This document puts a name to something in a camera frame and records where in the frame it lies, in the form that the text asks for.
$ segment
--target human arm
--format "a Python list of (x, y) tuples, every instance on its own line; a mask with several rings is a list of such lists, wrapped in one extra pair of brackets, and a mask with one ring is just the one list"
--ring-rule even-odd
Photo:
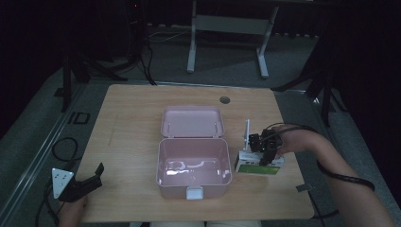
[[(281, 131), (291, 127), (293, 126), (280, 126), (274, 129)], [(306, 130), (287, 131), (280, 136), (283, 146), (278, 149), (277, 155), (310, 150), (328, 171), (359, 178), (358, 174), (323, 136)], [(330, 177), (326, 179), (333, 199), (348, 226), (395, 226), (389, 212), (370, 187)]]
[(74, 202), (61, 204), (59, 227), (78, 227), (83, 215), (83, 207), (88, 203), (85, 196)]

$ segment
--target wooden table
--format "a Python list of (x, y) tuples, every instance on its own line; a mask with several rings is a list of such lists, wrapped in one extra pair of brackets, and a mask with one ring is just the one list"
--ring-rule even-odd
[[(230, 98), (222, 104), (222, 96)], [(293, 153), (277, 175), (234, 173), (227, 193), (201, 201), (164, 199), (156, 183), (162, 114), (166, 106), (217, 106), (232, 166), (244, 147), (245, 120), (251, 133), (282, 122), (268, 89), (112, 85), (104, 99), (77, 179), (94, 175), (103, 163), (103, 186), (90, 194), (84, 222), (311, 218), (314, 210)]]

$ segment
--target metal stand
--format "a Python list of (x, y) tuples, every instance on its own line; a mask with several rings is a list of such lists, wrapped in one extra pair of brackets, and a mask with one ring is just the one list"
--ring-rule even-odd
[(221, 17), (197, 14), (197, 0), (192, 1), (192, 26), (191, 26), (191, 45), (189, 48), (188, 65), (186, 71), (195, 71), (195, 56), (197, 53), (196, 32), (197, 30), (210, 30), (221, 32), (233, 32), (253, 35), (263, 35), (263, 43), (256, 49), (259, 62), (260, 76), (266, 79), (269, 76), (268, 67), (265, 60), (266, 46), (268, 45), (271, 30), (279, 7), (274, 7), (269, 20), (246, 19), (235, 17)]

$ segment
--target plastic container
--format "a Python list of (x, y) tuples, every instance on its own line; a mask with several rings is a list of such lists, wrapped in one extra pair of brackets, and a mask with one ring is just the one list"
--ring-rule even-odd
[(223, 133), (217, 107), (165, 108), (156, 174), (163, 197), (201, 200), (224, 195), (233, 177)]

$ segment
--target hand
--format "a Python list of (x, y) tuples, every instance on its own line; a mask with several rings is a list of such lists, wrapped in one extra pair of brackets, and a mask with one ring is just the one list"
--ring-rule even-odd
[(60, 202), (60, 223), (59, 227), (79, 226), (83, 215), (83, 208), (88, 203), (88, 197), (85, 196), (74, 202)]
[[(282, 131), (293, 127), (297, 126), (281, 125), (278, 127), (273, 127), (272, 129), (275, 131)], [(297, 152), (305, 150), (314, 151), (313, 149), (315, 148), (316, 143), (327, 141), (324, 137), (322, 137), (318, 133), (309, 130), (286, 131), (284, 133), (281, 133), (280, 137), (281, 140), (283, 141), (283, 145), (277, 150), (276, 157), (279, 157), (289, 152)]]

